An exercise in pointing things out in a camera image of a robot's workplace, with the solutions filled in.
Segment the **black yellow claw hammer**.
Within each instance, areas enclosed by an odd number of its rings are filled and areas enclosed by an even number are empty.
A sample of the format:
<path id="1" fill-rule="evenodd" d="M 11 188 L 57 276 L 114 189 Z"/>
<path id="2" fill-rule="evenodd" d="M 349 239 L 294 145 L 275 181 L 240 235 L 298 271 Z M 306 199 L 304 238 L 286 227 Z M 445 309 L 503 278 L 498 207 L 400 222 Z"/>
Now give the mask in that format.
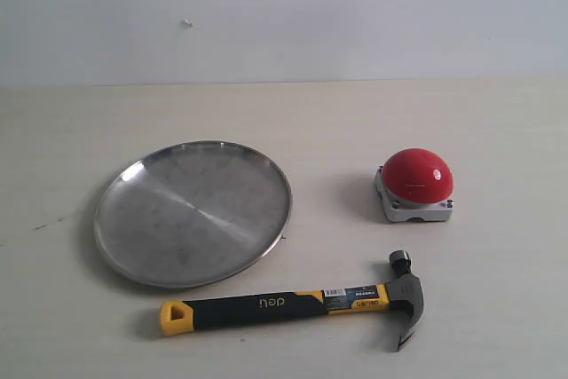
<path id="1" fill-rule="evenodd" d="M 159 324 L 166 336 L 194 331 L 261 325 L 354 312 L 403 312 L 408 322 L 399 333 L 398 347 L 414 334 L 424 312 L 420 279 L 412 272 L 408 253 L 390 254 L 395 279 L 351 288 L 275 292 L 162 304 Z"/>

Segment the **red dome push button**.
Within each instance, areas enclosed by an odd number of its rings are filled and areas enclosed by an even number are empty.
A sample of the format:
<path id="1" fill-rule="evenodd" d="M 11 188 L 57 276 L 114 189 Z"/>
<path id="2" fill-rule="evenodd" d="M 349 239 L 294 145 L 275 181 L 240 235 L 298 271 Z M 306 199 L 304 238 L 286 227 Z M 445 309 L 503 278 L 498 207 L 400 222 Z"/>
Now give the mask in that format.
<path id="1" fill-rule="evenodd" d="M 396 152 L 375 173 L 374 186 L 392 223 L 445 222 L 452 216 L 453 174 L 430 150 Z"/>

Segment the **round stainless steel plate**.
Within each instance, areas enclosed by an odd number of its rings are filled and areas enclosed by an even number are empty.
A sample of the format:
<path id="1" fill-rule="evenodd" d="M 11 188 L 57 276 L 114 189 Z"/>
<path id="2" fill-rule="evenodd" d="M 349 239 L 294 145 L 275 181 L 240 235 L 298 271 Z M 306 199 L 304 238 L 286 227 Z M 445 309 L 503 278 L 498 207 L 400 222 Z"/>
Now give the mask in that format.
<path id="1" fill-rule="evenodd" d="M 204 140 L 133 162 L 101 194 L 94 241 L 121 276 L 156 288 L 196 288 L 265 257 L 292 211 L 282 169 L 256 149 Z"/>

